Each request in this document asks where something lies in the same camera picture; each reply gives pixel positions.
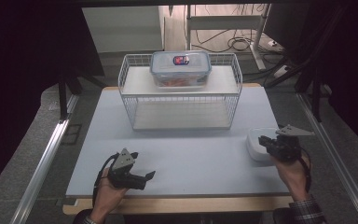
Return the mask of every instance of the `person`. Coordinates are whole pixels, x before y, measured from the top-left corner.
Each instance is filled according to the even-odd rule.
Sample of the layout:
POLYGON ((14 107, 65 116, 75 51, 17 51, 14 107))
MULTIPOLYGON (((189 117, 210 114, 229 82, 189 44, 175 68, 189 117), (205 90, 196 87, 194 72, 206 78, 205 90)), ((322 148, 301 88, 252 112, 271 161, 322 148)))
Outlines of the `person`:
MULTIPOLYGON (((276 224, 326 224, 324 214, 312 195, 306 191, 307 179, 299 161, 281 162, 271 157, 278 174, 289 189, 293 202, 289 208, 274 211, 276 224)), ((310 167, 310 161, 303 157, 310 167)), ((84 210, 76 215, 74 224, 102 224, 109 212, 115 210, 128 189, 116 189, 107 178, 107 169, 103 170, 93 209, 84 210)))

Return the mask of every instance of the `gray carpet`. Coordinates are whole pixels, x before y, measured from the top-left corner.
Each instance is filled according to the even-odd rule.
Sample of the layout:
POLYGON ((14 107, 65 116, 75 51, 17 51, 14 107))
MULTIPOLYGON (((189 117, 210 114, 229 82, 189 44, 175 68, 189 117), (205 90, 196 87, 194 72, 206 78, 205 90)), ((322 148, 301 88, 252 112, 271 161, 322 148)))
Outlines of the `gray carpet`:
MULTIPOLYGON (((277 62, 279 57, 268 56, 268 61, 277 62)), ((117 74, 121 66, 122 55, 104 54, 101 55, 101 59, 106 74, 106 77, 102 77, 101 80, 112 86, 117 85, 117 74)), ((243 73, 256 72, 251 55, 242 54, 239 59, 243 73)), ((271 67, 273 63, 266 63, 266 65, 271 67)), ((264 78, 264 75, 255 74, 244 76, 244 79, 252 79, 251 82, 261 84, 264 83, 264 78)), ((62 212, 61 201, 64 199, 69 179, 101 93, 100 88, 88 81, 80 80, 84 88, 83 93, 80 95, 67 135, 62 139, 62 144, 51 164, 27 223, 71 223, 74 218, 62 212)), ((293 92, 295 81, 296 77, 293 77, 277 87, 267 90, 268 98, 278 123, 282 125, 291 124, 311 131, 310 122, 293 92)), ((57 87, 46 90, 42 94, 41 100, 42 106, 34 119, 34 123, 0 176, 0 223, 8 223, 11 220, 58 122, 59 108, 54 103, 58 101, 57 87)), ((351 174, 358 184, 357 136, 337 116, 326 99, 321 101, 321 115, 325 129, 330 134, 339 149, 340 156, 351 170, 351 174)), ((320 203, 329 223, 358 223, 357 211, 319 139, 316 136, 306 136, 301 137, 300 141, 302 147, 310 153, 314 165, 311 193, 320 203)), ((263 215, 263 223, 272 223, 270 215, 271 213, 263 215)), ((122 222, 120 216, 112 218, 116 223, 122 222)))

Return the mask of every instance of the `shelf bottom panel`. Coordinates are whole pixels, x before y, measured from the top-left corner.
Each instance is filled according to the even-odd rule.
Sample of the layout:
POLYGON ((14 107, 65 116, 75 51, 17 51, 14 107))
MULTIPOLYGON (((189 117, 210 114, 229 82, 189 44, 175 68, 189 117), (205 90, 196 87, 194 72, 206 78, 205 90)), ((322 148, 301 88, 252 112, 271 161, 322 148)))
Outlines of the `shelf bottom panel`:
POLYGON ((139 102, 134 130, 229 129, 225 101, 149 101, 139 102))

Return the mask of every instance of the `sleeve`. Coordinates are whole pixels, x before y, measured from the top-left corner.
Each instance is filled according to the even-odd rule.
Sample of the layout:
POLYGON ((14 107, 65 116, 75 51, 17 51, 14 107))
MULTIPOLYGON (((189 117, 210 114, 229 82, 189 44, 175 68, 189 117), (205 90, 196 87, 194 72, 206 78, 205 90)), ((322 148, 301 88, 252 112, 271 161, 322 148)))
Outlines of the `sleeve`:
POLYGON ((321 208, 313 198, 302 202, 289 203, 289 206, 296 224, 327 223, 321 208))

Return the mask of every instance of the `white tabletop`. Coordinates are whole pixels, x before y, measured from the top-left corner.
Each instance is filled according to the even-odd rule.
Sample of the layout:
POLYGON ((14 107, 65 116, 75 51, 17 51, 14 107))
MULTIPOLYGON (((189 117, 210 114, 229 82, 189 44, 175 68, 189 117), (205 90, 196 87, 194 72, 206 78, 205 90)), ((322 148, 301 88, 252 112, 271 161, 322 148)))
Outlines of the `white tabletop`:
POLYGON ((67 197, 89 198, 107 158, 139 152, 133 175, 156 171, 129 197, 219 197, 287 193, 276 168, 251 159, 246 134, 277 128, 264 88, 243 88, 230 130, 143 131, 131 128, 118 91, 104 90, 72 174, 67 197))

